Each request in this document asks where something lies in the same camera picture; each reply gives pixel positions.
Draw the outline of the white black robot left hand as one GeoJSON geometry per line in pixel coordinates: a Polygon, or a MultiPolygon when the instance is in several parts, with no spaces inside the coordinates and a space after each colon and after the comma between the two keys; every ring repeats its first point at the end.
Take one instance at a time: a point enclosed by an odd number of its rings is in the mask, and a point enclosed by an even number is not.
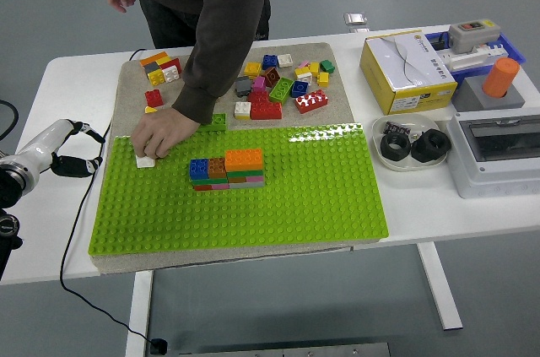
{"type": "Polygon", "coordinates": [[[17,171],[23,177],[27,179],[32,177],[35,181],[41,172],[49,169],[58,176],[77,178],[92,176],[102,164],[101,156],[84,160],[57,154],[68,138],[78,133],[85,133],[98,143],[105,142],[105,139],[88,123],[61,119],[39,133],[17,154],[1,159],[1,168],[17,171]]]}

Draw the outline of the person's left hand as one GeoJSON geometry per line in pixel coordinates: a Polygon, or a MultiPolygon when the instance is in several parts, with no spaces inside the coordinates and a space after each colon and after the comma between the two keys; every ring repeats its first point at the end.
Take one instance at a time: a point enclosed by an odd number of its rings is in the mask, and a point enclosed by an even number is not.
{"type": "Polygon", "coordinates": [[[144,114],[131,135],[135,155],[163,159],[171,148],[188,139],[199,127],[198,122],[173,108],[144,114]]]}

